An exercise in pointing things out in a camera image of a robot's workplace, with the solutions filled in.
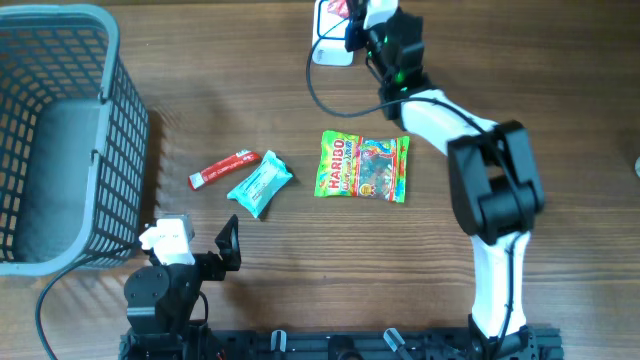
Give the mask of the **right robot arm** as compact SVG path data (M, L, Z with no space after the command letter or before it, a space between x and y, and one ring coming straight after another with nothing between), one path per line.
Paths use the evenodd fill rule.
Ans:
M453 212L473 246L470 355L503 359L526 349L524 252L544 206L526 128L477 118L430 81L420 17L395 1L350 1L347 8L346 48L367 51L380 83L379 109L448 159Z

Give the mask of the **small red candy packet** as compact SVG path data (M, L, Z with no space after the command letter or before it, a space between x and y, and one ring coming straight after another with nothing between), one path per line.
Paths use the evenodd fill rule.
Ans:
M349 5L347 0L329 0L327 5L327 12L337 15L343 19L346 19L350 15Z

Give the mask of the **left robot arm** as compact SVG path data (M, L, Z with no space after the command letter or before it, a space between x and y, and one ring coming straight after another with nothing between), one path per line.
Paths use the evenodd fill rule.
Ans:
M222 281L241 266L238 217L232 215L215 237L219 251L194 254L195 231L188 214L158 219L140 236L151 264L135 271L125 283L130 329L121 336L121 359L225 359L224 346L208 319L193 320L205 281Z

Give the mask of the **teal tissue packet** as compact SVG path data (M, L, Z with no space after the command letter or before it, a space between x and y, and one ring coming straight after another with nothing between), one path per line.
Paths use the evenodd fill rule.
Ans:
M286 164L269 150L255 171L233 188L227 198L238 202L254 218L259 218L274 195L292 178Z

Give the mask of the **green Haribo gummy bag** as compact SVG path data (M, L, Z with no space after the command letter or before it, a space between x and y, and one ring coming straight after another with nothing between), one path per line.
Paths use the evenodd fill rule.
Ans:
M409 136L372 139L327 130L321 139L316 197L348 196L403 203Z

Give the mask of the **red stick snack packet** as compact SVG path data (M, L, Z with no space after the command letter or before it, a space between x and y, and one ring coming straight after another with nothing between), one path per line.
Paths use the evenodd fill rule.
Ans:
M257 152L241 150L199 172L190 175L188 177L188 185L193 191L197 191L205 185L214 183L234 171L260 162L261 160L262 157Z

